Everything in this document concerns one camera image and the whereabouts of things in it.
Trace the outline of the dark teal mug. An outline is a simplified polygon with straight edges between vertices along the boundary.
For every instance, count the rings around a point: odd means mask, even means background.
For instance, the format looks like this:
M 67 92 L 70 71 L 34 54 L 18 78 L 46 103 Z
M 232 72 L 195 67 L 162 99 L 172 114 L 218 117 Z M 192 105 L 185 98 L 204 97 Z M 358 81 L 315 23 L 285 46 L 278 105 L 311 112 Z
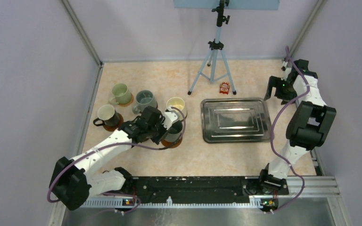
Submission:
M 175 142 L 183 130 L 183 123 L 181 121 L 175 122 L 168 130 L 167 135 L 164 138 L 166 142 Z

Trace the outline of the blue-grey mug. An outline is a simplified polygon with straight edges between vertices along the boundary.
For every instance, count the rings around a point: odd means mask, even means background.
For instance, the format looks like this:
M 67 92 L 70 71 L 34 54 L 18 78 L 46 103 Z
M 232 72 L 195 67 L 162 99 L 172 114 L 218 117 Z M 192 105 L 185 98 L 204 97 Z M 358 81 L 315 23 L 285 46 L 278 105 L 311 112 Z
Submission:
M 142 113 L 148 106 L 158 108 L 158 103 L 154 94 L 150 90 L 142 90 L 136 95 L 136 105 L 133 106 L 134 114 Z

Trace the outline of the cream mug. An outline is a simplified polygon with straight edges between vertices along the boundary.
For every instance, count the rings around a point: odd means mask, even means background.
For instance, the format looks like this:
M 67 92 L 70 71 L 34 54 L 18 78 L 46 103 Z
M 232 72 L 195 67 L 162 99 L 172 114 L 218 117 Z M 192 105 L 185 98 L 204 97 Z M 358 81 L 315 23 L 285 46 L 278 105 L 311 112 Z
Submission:
M 182 121 L 182 119 L 183 119 L 182 115 L 178 111 L 172 109 L 172 107 L 175 107 L 175 108 L 179 109 L 183 113 L 185 118 L 187 117 L 188 110 L 187 110 L 187 107 L 186 107 L 186 103 L 182 98 L 180 98 L 180 97 L 172 97 L 166 103 L 166 110 L 174 111 L 175 113 L 177 113 L 179 118 L 180 118 L 180 121 Z

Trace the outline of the white faceted mug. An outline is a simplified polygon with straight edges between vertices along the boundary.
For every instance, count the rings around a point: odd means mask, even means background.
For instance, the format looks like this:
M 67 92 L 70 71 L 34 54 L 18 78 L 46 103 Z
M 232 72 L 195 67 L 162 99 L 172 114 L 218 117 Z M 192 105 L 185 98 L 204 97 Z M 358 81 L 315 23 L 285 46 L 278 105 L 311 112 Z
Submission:
M 103 105 L 97 111 L 97 118 L 93 120 L 95 126 L 115 127 L 121 121 L 119 113 L 112 105 Z

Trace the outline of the light green mug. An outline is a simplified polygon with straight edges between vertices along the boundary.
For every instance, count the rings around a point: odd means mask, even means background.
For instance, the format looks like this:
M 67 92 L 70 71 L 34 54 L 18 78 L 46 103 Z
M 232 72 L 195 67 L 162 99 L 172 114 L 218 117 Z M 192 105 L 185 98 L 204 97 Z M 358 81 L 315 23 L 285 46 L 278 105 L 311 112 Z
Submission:
M 127 98 L 128 95 L 131 94 L 130 89 L 124 83 L 118 83 L 112 88 L 112 97 L 109 99 L 109 103 L 112 105 L 118 105 L 123 98 Z

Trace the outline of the steel tray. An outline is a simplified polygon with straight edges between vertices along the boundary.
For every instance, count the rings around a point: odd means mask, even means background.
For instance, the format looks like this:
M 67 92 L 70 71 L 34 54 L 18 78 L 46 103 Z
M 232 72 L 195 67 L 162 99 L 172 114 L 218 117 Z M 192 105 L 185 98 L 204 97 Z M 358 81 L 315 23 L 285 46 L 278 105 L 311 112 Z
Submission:
M 261 98 L 204 99 L 200 108 L 203 140 L 209 144 L 270 141 L 272 123 Z

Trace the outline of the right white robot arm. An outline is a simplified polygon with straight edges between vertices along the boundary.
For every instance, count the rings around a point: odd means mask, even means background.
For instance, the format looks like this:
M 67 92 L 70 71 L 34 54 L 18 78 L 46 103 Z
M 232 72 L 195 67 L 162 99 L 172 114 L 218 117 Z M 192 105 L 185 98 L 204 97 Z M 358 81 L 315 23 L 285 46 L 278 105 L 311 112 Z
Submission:
M 291 167 L 307 152 L 323 145 L 337 114 L 335 108 L 323 101 L 318 75 L 309 70 L 309 62 L 299 59 L 293 63 L 291 67 L 283 64 L 282 78 L 269 78 L 264 96 L 268 100 L 274 89 L 274 95 L 282 100 L 283 107 L 288 102 L 298 103 L 299 106 L 287 126 L 286 144 L 277 158 L 260 172 L 257 187 L 263 194 L 286 188 L 286 177 Z

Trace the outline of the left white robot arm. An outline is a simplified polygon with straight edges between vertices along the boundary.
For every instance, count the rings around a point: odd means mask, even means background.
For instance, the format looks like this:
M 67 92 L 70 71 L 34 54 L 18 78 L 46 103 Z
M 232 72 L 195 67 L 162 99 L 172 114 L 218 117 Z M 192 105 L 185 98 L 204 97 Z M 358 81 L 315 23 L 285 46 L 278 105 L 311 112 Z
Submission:
M 47 200 L 63 203 L 69 210 L 81 207 L 89 197 L 108 191 L 128 194 L 132 190 L 132 181 L 127 179 L 125 171 L 114 169 L 97 174 L 110 160 L 119 154 L 140 146 L 151 140 L 159 144 L 167 135 L 171 126 L 179 120 L 173 111 L 161 112 L 147 107 L 132 121 L 123 122 L 114 132 L 90 150 L 73 158 L 60 158 L 54 167 Z

